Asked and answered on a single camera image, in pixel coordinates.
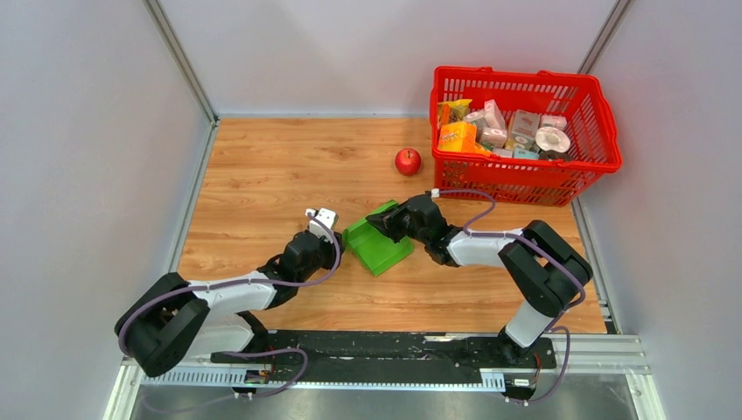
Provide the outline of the pink box in basket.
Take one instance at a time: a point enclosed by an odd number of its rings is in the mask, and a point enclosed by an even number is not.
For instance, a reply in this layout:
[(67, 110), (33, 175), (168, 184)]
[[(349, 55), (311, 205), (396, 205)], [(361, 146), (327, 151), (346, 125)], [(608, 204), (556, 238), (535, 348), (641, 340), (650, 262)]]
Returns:
[(485, 127), (479, 134), (478, 141), (487, 148), (503, 148), (508, 140), (508, 132), (505, 129)]

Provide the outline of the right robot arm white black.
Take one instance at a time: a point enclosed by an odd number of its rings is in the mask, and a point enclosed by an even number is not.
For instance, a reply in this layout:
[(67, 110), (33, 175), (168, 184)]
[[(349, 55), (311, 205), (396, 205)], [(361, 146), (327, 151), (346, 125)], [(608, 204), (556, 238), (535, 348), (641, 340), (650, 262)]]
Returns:
[(533, 356), (537, 340), (585, 300), (592, 267), (543, 220), (508, 231), (478, 231), (470, 223), (455, 226), (442, 215), (436, 195), (431, 190), (413, 196), (366, 220), (393, 242), (420, 242), (439, 265), (506, 270), (524, 301), (500, 330), (497, 354), (519, 367)]

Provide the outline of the yellow snack bag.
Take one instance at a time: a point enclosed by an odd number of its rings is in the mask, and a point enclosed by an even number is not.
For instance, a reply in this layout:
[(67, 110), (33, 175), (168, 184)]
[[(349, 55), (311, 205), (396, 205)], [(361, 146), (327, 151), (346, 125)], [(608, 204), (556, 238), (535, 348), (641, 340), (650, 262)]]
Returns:
[(462, 121), (470, 113), (472, 99), (441, 101), (437, 104), (437, 122), (439, 126)]

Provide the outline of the pink white carton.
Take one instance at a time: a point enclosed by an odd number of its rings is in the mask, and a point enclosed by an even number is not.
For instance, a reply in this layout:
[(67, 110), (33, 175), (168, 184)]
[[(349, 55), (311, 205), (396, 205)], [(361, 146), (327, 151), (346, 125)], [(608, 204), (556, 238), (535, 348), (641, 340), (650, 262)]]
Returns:
[(490, 128), (497, 130), (507, 129), (508, 125), (505, 117), (501, 113), (495, 99), (485, 101), (483, 111), (486, 123)]

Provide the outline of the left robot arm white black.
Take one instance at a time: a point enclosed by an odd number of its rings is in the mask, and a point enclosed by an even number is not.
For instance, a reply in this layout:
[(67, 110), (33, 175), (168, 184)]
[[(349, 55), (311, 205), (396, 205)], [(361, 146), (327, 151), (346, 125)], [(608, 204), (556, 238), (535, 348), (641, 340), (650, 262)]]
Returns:
[(149, 377), (184, 359), (220, 353), (258, 362), (267, 352), (267, 331), (253, 313), (286, 304), (313, 285), (318, 270), (331, 276), (344, 249), (339, 232), (305, 230), (243, 276), (201, 282), (166, 273), (118, 319), (118, 345)]

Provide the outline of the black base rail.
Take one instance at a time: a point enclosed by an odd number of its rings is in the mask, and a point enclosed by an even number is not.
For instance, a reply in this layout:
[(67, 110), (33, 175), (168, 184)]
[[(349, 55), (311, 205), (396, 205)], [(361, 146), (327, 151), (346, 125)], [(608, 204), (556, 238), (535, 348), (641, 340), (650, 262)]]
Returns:
[(267, 371), (269, 384), (438, 386), (474, 385), (486, 371), (557, 367), (550, 339), (526, 350), (498, 335), (442, 332), (279, 330), (245, 350), (213, 353), (211, 362)]

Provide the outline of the white red box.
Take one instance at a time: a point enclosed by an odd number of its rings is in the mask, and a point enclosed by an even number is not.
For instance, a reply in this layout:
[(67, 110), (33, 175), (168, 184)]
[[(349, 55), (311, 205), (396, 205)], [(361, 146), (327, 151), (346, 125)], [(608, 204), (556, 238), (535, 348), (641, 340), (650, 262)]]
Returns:
[(541, 116), (523, 109), (516, 110), (508, 125), (508, 140), (513, 145), (528, 148), (536, 140)]

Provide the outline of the red plastic basket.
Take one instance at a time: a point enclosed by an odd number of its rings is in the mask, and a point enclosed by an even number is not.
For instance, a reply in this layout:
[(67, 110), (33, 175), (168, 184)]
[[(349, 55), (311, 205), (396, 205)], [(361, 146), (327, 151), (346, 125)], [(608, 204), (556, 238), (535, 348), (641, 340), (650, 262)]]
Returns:
[[(563, 116), (570, 139), (570, 160), (533, 160), (447, 152), (438, 148), (440, 102), (468, 99), (480, 108), (493, 99), (505, 116), (522, 109)], [(433, 73), (429, 119), (434, 186), (488, 193), (498, 201), (562, 207), (602, 176), (622, 166), (618, 130), (599, 80), (587, 74), (513, 73), (489, 66), (439, 66)]]

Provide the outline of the orange snack box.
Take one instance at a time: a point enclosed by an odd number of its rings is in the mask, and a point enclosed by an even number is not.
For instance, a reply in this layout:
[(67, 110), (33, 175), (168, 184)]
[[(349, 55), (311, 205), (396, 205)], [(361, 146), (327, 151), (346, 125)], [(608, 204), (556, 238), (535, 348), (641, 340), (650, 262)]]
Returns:
[(476, 153), (484, 156), (491, 154), (477, 142), (478, 129), (469, 122), (451, 122), (440, 128), (437, 149), (445, 152)]

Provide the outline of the small pink white box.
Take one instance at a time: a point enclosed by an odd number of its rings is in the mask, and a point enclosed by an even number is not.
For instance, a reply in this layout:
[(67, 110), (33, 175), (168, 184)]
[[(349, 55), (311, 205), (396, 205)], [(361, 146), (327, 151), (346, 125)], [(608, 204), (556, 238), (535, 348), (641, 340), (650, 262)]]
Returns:
[(554, 128), (564, 131), (567, 126), (567, 119), (562, 115), (542, 115), (540, 119), (540, 128)]

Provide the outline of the red apple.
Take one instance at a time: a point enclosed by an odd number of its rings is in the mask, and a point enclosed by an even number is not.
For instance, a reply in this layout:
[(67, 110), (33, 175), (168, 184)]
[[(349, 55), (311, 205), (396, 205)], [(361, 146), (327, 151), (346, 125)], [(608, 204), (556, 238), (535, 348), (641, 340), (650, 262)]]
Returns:
[(413, 176), (417, 174), (422, 167), (422, 157), (420, 153), (413, 148), (404, 148), (399, 150), (395, 155), (395, 168), (404, 176)]

